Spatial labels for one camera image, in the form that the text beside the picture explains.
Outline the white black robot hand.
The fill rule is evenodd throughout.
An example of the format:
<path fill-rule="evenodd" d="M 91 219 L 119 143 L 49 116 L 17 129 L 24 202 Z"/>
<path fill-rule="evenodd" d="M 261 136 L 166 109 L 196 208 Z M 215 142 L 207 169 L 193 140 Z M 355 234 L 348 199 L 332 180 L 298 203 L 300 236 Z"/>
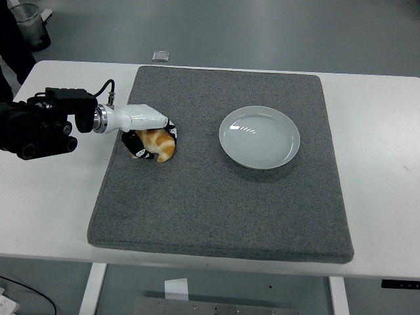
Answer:
<path fill-rule="evenodd" d="M 146 104 L 131 104 L 118 108 L 98 106 L 94 119 L 96 133 L 119 129 L 121 141 L 132 158 L 152 159 L 163 163 L 175 152 L 177 128 L 159 111 Z"/>

